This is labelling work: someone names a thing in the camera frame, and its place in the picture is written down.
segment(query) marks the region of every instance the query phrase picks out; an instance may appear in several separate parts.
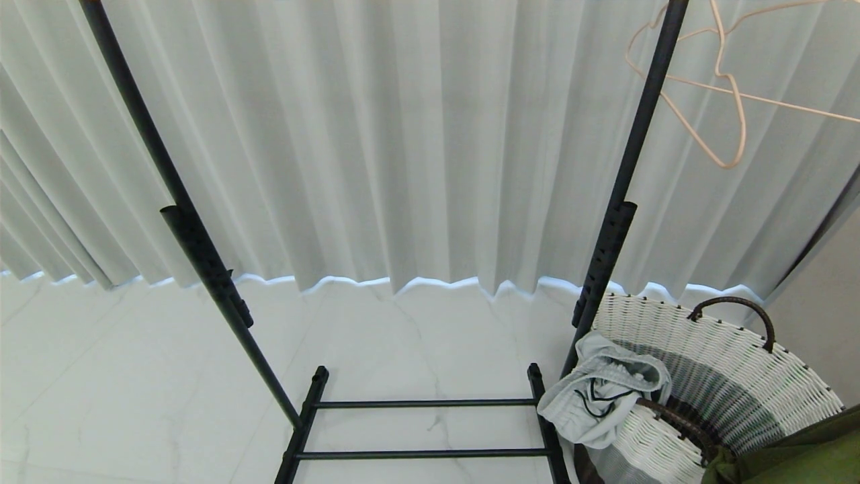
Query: curtain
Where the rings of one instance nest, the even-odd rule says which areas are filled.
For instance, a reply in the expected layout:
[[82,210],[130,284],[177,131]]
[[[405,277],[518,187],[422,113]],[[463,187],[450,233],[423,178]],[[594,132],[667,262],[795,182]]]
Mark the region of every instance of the curtain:
[[[171,200],[77,0],[0,0],[0,259],[104,287],[195,282],[158,209]],[[721,2],[728,25],[771,0]],[[624,63],[657,2],[105,2],[146,104],[234,274],[477,276],[495,292],[580,284],[642,90]],[[685,32],[713,24],[691,2]],[[723,70],[748,93],[860,116],[860,7],[747,20]],[[632,50],[647,70],[656,40]],[[705,83],[714,35],[670,72]],[[666,81],[724,158],[731,96]],[[712,164],[661,103],[613,280],[744,284],[766,297],[860,164],[860,125],[744,101],[741,164]]]

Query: brown handle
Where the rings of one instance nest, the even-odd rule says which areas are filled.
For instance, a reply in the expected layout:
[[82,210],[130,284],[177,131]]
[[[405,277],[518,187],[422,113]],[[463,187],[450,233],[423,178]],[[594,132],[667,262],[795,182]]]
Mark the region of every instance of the brown handle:
[[694,436],[699,442],[699,447],[702,449],[702,457],[704,457],[703,465],[708,465],[708,463],[710,463],[716,458],[717,450],[716,446],[714,445],[714,441],[711,440],[710,437],[708,437],[708,434],[706,434],[702,429],[698,428],[690,420],[686,419],[683,415],[675,412],[670,408],[662,406],[655,401],[646,400],[644,398],[640,398],[639,400],[637,400],[636,404],[644,406],[646,408],[650,408],[655,413],[660,415],[660,417],[664,420],[669,421],[670,423],[680,425],[684,428],[684,430],[688,431],[692,436]]
[[693,308],[693,312],[687,316],[687,319],[690,321],[698,320],[702,317],[702,310],[708,306],[713,304],[718,304],[720,302],[735,302],[737,304],[742,304],[746,307],[750,307],[753,311],[755,311],[761,320],[765,323],[765,333],[767,334],[767,338],[765,340],[765,345],[762,348],[766,349],[768,353],[773,352],[773,344],[777,341],[777,337],[773,333],[773,323],[771,322],[771,317],[767,315],[765,310],[759,306],[758,304],[749,301],[748,299],[744,299],[742,297],[735,297],[733,295],[724,295],[721,297],[715,297],[713,299],[708,299],[707,301],[702,301],[698,306]]

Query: olive green garment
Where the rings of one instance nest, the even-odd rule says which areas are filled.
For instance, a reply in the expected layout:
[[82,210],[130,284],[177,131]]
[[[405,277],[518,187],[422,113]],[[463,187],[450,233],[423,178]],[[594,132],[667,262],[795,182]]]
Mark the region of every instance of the olive green garment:
[[743,456],[723,448],[703,484],[860,483],[860,406]]

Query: clothes hanger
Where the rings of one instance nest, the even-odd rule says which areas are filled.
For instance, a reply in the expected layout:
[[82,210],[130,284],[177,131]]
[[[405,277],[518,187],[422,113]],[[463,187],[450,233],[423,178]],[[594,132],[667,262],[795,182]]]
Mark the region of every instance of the clothes hanger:
[[[754,10],[754,11],[749,12],[747,14],[744,14],[734,24],[732,24],[731,27],[729,27],[728,29],[725,29],[722,25],[722,16],[720,15],[720,9],[717,6],[716,0],[710,0],[710,9],[714,15],[714,22],[715,22],[716,28],[713,28],[713,27],[701,28],[695,32],[691,32],[689,34],[682,35],[681,37],[678,38],[678,42],[681,42],[682,40],[689,39],[695,35],[703,34],[705,32],[711,32],[713,34],[717,34],[720,38],[720,47],[719,47],[719,50],[717,51],[716,61],[714,63],[714,75],[718,78],[727,79],[732,86],[731,90],[723,89],[723,88],[712,86],[709,84],[699,83],[697,81],[693,81],[693,80],[686,79],[686,78],[679,78],[679,77],[672,76],[672,75],[666,75],[666,78],[672,79],[673,81],[678,81],[680,83],[690,84],[690,85],[694,85],[694,86],[705,88],[705,89],[715,90],[717,92],[731,94],[733,96],[734,105],[737,108],[738,121],[740,123],[740,138],[738,140],[738,147],[737,147],[737,150],[734,154],[734,158],[732,159],[732,161],[730,161],[728,163],[724,163],[718,156],[716,156],[716,154],[710,149],[708,144],[705,143],[704,140],[702,140],[702,137],[696,132],[696,129],[693,128],[693,126],[690,124],[690,122],[688,122],[686,117],[683,114],[681,114],[680,109],[678,109],[678,106],[676,106],[675,103],[672,101],[672,98],[670,98],[666,94],[666,92],[664,92],[664,91],[662,91],[660,93],[660,96],[663,98],[664,101],[666,101],[666,105],[668,105],[669,108],[672,110],[672,112],[678,117],[678,120],[681,121],[681,124],[684,125],[684,128],[687,130],[688,133],[690,133],[690,136],[692,136],[692,138],[696,141],[696,143],[699,145],[699,147],[701,147],[702,150],[705,152],[705,154],[707,154],[708,157],[714,163],[716,163],[718,166],[720,166],[721,168],[724,168],[727,170],[734,168],[738,163],[740,163],[741,158],[743,157],[743,154],[744,154],[744,149],[746,147],[746,114],[744,112],[744,106],[743,106],[743,102],[741,101],[741,98],[751,99],[751,100],[760,101],[760,102],[768,102],[770,104],[774,104],[776,106],[780,106],[783,108],[797,109],[797,110],[800,110],[800,111],[803,111],[806,113],[812,113],[815,115],[822,115],[822,116],[830,117],[833,119],[838,119],[841,121],[852,121],[852,122],[860,123],[860,119],[858,119],[858,118],[852,118],[850,116],[844,116],[844,115],[836,115],[834,113],[829,113],[827,111],[822,111],[819,109],[807,108],[805,106],[798,106],[796,104],[790,104],[787,102],[776,101],[776,100],[769,99],[766,97],[753,96],[753,95],[750,95],[750,94],[747,94],[744,92],[740,92],[740,88],[738,87],[737,81],[735,80],[734,76],[730,73],[721,71],[722,56],[723,56],[723,53],[725,51],[725,46],[726,46],[726,37],[728,37],[729,34],[731,34],[736,28],[738,28],[740,23],[743,22],[744,20],[746,20],[747,18],[750,18],[752,16],[756,16],[756,15],[760,15],[760,14],[764,14],[767,12],[772,12],[772,11],[779,10],[779,9],[787,9],[787,8],[791,8],[791,7],[798,7],[798,6],[802,6],[802,5],[811,5],[814,3],[825,3],[825,2],[830,2],[830,1],[832,1],[832,0],[801,0],[801,1],[797,1],[797,2],[781,3],[779,5],[774,5],[774,6],[766,7],[763,9],[757,9],[757,10]],[[860,3],[860,0],[842,0],[842,1],[843,2]],[[642,32],[646,28],[650,28],[650,29],[657,28],[657,25],[658,25],[658,23],[660,23],[660,19],[662,18],[663,12],[666,11],[667,7],[668,7],[668,3],[666,5],[663,5],[663,7],[657,13],[656,19],[652,22],[646,22],[638,30],[636,30],[636,33],[633,34],[633,37],[630,39],[630,43],[627,44],[627,51],[624,53],[624,60],[627,62],[627,64],[631,68],[633,68],[634,71],[636,71],[636,74],[638,74],[639,77],[641,77],[643,79],[645,78],[645,73],[642,72],[642,70],[639,69],[636,66],[636,64],[634,64],[633,61],[630,59],[630,50],[633,48],[633,44],[636,42],[636,39],[639,37],[640,34],[642,34]]]

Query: laundry basket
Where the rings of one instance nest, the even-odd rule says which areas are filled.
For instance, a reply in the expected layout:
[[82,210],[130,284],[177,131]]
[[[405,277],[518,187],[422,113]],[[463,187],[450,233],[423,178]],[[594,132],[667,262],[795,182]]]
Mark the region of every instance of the laundry basket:
[[[702,314],[712,304],[753,309],[766,337]],[[701,428],[713,444],[743,454],[835,415],[845,407],[808,365],[777,344],[773,324],[759,305],[724,296],[694,309],[631,295],[607,295],[593,330],[616,344],[659,358],[672,375],[668,404]],[[613,445],[577,449],[593,465],[581,482],[697,482],[710,458],[699,439],[637,406]]]

